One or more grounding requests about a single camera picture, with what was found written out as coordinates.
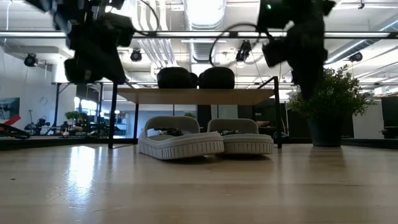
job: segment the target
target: red object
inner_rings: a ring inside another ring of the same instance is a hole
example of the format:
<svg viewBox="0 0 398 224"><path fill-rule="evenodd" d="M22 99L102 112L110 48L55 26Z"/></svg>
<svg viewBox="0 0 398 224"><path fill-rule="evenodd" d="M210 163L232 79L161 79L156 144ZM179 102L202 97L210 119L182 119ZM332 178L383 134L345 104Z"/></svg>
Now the red object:
<svg viewBox="0 0 398 224"><path fill-rule="evenodd" d="M15 124L17 121L19 121L21 117L19 115L15 115L12 118L10 118L8 121L4 122L5 125L11 126Z"/></svg>

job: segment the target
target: potted plant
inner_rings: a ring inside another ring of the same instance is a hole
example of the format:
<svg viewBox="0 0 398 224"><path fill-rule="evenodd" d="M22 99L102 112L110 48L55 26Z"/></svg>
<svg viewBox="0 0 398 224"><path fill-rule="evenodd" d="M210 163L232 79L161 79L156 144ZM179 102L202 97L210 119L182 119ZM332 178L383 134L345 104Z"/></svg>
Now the potted plant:
<svg viewBox="0 0 398 224"><path fill-rule="evenodd" d="M191 118L193 118L193 119L196 119L196 118L197 118L197 117L196 117L193 113L191 113L191 112L185 113L184 116L189 116L189 117L191 117Z"/></svg>
<svg viewBox="0 0 398 224"><path fill-rule="evenodd" d="M80 113L77 111L69 111L65 113L65 117L67 117L67 120L71 123L70 125L73 126L75 125L75 120L80 118Z"/></svg>
<svg viewBox="0 0 398 224"><path fill-rule="evenodd" d="M317 91L308 101L302 98L299 88L290 96L288 109L307 118L314 146L340 147L344 118L365 114L373 104L369 93L361 93L359 80L346 72L347 68L324 68Z"/></svg>

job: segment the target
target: white wall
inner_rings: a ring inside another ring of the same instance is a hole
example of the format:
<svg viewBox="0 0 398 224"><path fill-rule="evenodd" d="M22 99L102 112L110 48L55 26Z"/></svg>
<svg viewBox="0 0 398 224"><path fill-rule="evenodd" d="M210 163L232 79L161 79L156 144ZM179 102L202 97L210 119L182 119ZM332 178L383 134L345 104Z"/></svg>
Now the white wall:
<svg viewBox="0 0 398 224"><path fill-rule="evenodd" d="M13 125L24 129L30 123L29 110L36 123L43 116L47 122L54 121L55 85L51 85L52 72L45 73L43 68L27 68L18 58L4 54L0 49L0 98L20 98L19 114L21 119ZM65 120L65 112L74 110L73 98L76 87L69 86L60 95L58 109L58 124Z"/></svg>
<svg viewBox="0 0 398 224"><path fill-rule="evenodd" d="M368 108L363 116L353 116L354 138L356 139L384 139L381 130L384 120L381 101Z"/></svg>

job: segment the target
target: green plant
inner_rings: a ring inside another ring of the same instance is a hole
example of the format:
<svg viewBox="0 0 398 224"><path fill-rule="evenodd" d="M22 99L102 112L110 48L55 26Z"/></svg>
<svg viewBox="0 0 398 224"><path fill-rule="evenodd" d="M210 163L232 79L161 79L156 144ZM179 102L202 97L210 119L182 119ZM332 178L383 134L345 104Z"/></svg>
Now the green plant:
<svg viewBox="0 0 398 224"><path fill-rule="evenodd" d="M369 93L361 93L359 80L347 71L348 66L337 71L324 68L316 93L305 101L298 88L290 96L288 109L299 112L306 118L347 117L364 114L369 105L373 105Z"/></svg>
<svg viewBox="0 0 398 224"><path fill-rule="evenodd" d="M80 113L77 111L69 111L65 113L65 117L67 117L67 120L78 119L80 118Z"/></svg>
<svg viewBox="0 0 398 224"><path fill-rule="evenodd" d="M197 118L197 117L196 117L193 113L191 113L191 112L185 113L184 116L189 116L189 117L194 118L194 119Z"/></svg>

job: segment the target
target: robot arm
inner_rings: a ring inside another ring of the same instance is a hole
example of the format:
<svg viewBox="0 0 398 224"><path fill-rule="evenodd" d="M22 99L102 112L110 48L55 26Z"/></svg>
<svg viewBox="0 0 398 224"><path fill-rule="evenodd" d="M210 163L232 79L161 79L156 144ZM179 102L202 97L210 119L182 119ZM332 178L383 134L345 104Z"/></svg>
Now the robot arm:
<svg viewBox="0 0 398 224"><path fill-rule="evenodd" d="M54 28L67 36L67 47L75 51L65 61L65 74L73 83L107 78L126 81L117 46L130 46L135 29L131 18L105 13L106 6L121 9L124 0L26 0L50 12Z"/></svg>
<svg viewBox="0 0 398 224"><path fill-rule="evenodd" d="M286 37L271 39L262 47L266 62L274 67L287 61L293 82L300 85L306 100L312 97L327 59L323 16L329 15L334 6L330 0L261 0L258 32L284 29L289 21L294 23Z"/></svg>

